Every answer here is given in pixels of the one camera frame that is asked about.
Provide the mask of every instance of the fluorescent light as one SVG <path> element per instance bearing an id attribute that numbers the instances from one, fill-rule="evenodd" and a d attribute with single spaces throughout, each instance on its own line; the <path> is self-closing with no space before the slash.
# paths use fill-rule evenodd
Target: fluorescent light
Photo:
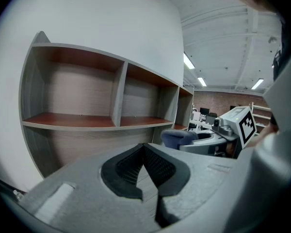
<path id="1" fill-rule="evenodd" d="M 197 78 L 198 81 L 202 84 L 202 86 L 207 86 L 203 78 Z"/>
<path id="2" fill-rule="evenodd" d="M 184 64 L 186 64 L 186 66 L 187 66 L 189 69 L 195 69 L 194 65 L 193 65 L 192 62 L 189 60 L 189 58 L 185 55 L 185 53 L 183 53 L 183 61 L 184 61 Z"/>
<path id="3" fill-rule="evenodd" d="M 259 79 L 256 82 L 256 84 L 251 88 L 251 90 L 255 90 L 263 81 L 264 81 L 264 79 Z"/>

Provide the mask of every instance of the curved white wall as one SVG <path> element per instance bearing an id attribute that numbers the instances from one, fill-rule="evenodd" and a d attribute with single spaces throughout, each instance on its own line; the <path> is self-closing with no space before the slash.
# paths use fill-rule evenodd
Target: curved white wall
<path id="1" fill-rule="evenodd" d="M 18 88 L 38 31 L 51 42 L 108 51 L 182 84 L 178 10 L 168 0 L 13 0 L 0 18 L 0 178 L 23 190 L 42 180 L 28 154 Z"/>

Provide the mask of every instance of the chair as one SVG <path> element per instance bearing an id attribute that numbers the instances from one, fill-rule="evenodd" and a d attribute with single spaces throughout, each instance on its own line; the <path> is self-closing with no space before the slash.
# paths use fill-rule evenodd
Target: chair
<path id="1" fill-rule="evenodd" d="M 198 140 L 198 135 L 195 132 L 183 130 L 164 130 L 161 139 L 166 147 L 179 150 L 180 145 L 188 145 Z"/>
<path id="2" fill-rule="evenodd" d="M 214 118 L 217 118 L 218 117 L 218 115 L 216 113 L 213 113 L 213 112 L 210 112 L 208 116 L 214 117 Z"/>

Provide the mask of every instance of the white ceiling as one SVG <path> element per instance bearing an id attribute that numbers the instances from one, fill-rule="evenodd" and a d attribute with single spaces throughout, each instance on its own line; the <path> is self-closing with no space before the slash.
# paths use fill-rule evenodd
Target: white ceiling
<path id="1" fill-rule="evenodd" d="M 196 67 L 184 67 L 184 85 L 261 95 L 273 83 L 272 63 L 281 42 L 275 14 L 254 11 L 238 0 L 170 1 L 179 9 L 184 51 Z M 270 37 L 276 41 L 269 43 Z M 251 90 L 259 78 L 264 82 Z"/>

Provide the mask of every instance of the ceiling beam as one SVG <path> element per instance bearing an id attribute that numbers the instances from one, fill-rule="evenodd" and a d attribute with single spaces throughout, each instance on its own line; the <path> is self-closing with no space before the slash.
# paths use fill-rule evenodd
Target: ceiling beam
<path id="1" fill-rule="evenodd" d="M 181 22 L 182 25 L 182 30 L 188 29 L 190 27 L 194 27 L 198 24 L 201 23 L 205 23 L 205 22 L 209 22 L 209 21 L 213 21 L 213 20 L 217 20 L 217 19 L 221 19 L 221 18 L 227 18 L 227 17 L 238 17 L 238 16 L 244 16 L 247 15 L 247 12 L 230 12 L 230 13 L 225 13 L 225 14 L 218 14 L 218 15 L 214 15 L 211 17 L 206 17 L 200 20 L 196 20 L 196 18 L 191 18 L 189 20 L 183 21 Z"/>
<path id="2" fill-rule="evenodd" d="M 259 24 L 259 13 L 256 10 L 248 7 L 248 32 L 249 33 L 257 33 L 258 24 Z M 239 72 L 238 77 L 236 79 L 237 85 L 235 86 L 235 90 L 237 90 L 237 88 L 238 88 L 240 82 L 242 81 L 243 76 L 244 76 L 244 74 L 249 66 L 250 58 L 252 56 L 256 41 L 257 41 L 256 35 L 251 35 L 251 36 L 248 36 L 248 38 L 247 38 L 247 46 L 246 46 L 246 50 L 244 53 L 241 69 L 240 69 L 240 72 Z"/>
<path id="3" fill-rule="evenodd" d="M 216 88 L 202 88 L 198 89 L 195 88 L 194 91 L 208 91 L 208 92 L 225 92 L 225 93 L 236 93 L 236 94 L 245 94 L 245 95 L 254 95 L 254 96 L 260 96 L 262 97 L 262 93 L 258 92 L 251 92 L 251 91 L 235 91 L 233 89 L 216 89 Z"/>
<path id="4" fill-rule="evenodd" d="M 199 87 L 202 87 L 201 83 L 198 81 L 198 76 L 195 74 L 194 72 L 195 69 L 188 69 L 188 71 L 192 74 L 192 76 L 196 79 L 196 83 L 195 84 L 192 84 L 194 87 L 195 85 L 196 86 L 199 86 Z"/>
<path id="5" fill-rule="evenodd" d="M 227 37 L 248 37 L 248 36 L 267 36 L 267 37 L 276 37 L 277 39 L 281 39 L 280 35 L 275 35 L 275 34 L 268 34 L 268 33 L 230 33 L 230 34 L 224 34 L 224 35 L 218 35 L 215 37 L 209 37 L 209 38 L 203 38 L 203 39 L 198 39 L 196 41 L 193 42 L 189 42 L 187 44 L 185 44 L 185 47 L 194 45 L 196 43 L 200 43 L 200 42 L 205 42 L 205 41 L 211 41 L 211 40 L 217 40 L 217 39 L 221 39 L 221 38 L 227 38 Z"/>

